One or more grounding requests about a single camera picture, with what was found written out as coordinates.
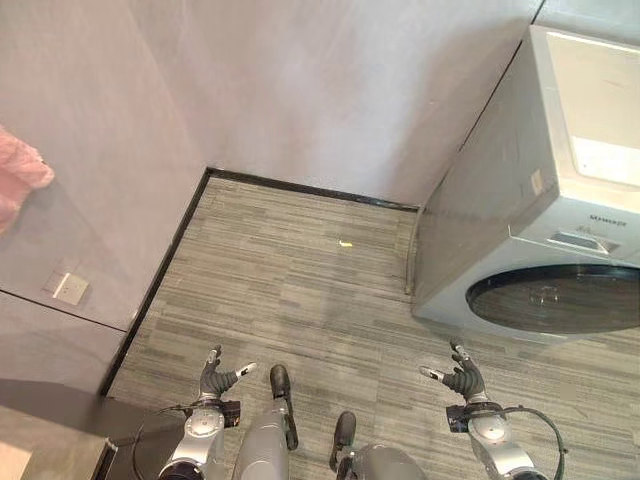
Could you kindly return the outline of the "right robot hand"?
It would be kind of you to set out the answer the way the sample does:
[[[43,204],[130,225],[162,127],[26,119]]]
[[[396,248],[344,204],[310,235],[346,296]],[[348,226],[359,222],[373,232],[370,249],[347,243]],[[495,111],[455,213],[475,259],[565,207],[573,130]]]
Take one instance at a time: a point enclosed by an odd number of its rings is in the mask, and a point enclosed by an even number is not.
[[[483,376],[461,342],[451,341],[452,359],[456,363],[452,373],[442,372],[424,365],[418,367],[421,375],[437,381],[461,395],[467,403],[489,400]]]

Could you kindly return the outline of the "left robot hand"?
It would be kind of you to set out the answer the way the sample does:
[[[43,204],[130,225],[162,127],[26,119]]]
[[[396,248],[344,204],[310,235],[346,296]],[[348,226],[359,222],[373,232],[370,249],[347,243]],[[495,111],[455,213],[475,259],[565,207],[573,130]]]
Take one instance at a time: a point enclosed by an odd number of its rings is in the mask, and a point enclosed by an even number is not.
[[[257,368],[251,362],[237,370],[219,371],[222,346],[216,345],[209,351],[199,379],[199,398],[220,400],[222,395],[231,389],[241,378]]]

